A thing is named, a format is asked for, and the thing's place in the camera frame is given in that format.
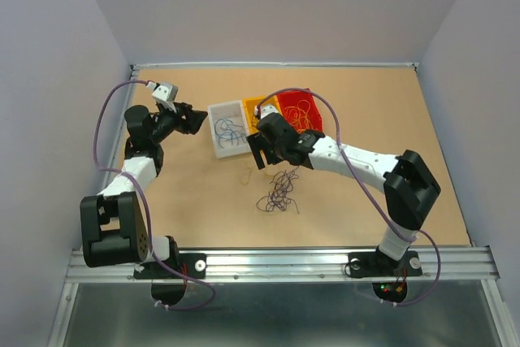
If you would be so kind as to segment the white plastic bin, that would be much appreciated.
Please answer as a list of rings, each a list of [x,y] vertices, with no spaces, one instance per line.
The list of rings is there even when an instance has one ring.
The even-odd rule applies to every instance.
[[[240,100],[208,106],[211,137],[216,158],[230,158],[250,152],[248,125]]]

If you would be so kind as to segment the yellow plastic bin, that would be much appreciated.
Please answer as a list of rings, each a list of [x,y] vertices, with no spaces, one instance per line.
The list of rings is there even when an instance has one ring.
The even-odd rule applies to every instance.
[[[258,123],[258,119],[254,116],[254,109],[260,103],[263,97],[255,97],[255,98],[246,98],[242,100],[244,110],[245,110],[245,118],[248,125],[249,135],[254,134],[256,129],[256,124]],[[262,106],[272,105],[277,111],[280,111],[280,105],[278,98],[276,96],[269,98],[266,102],[262,104]]]

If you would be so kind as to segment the red plastic bin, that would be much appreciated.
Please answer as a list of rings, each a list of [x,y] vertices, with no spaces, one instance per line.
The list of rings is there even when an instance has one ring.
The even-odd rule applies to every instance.
[[[282,116],[297,132],[323,130],[322,116],[309,89],[278,93],[277,98]]]

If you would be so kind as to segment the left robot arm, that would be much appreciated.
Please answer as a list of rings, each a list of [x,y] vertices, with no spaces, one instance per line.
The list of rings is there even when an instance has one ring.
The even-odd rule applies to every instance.
[[[161,142],[173,132],[195,135],[207,118],[205,111],[187,103],[175,103],[172,111],[162,106],[151,113],[135,105],[124,113],[128,138],[123,167],[109,169],[113,180],[97,195],[80,202],[84,261],[89,267],[153,262],[164,277],[180,275],[186,268],[170,236],[153,237],[150,207],[144,190],[163,168]]]

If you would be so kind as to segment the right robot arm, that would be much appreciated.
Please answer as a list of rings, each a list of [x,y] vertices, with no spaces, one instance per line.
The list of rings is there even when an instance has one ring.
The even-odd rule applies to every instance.
[[[298,132],[279,113],[264,115],[247,137],[258,169],[283,161],[354,179],[368,197],[369,187],[384,195],[388,227],[374,254],[378,271],[392,274],[421,230],[441,187],[423,158],[412,150],[378,154],[338,142],[315,130]]]

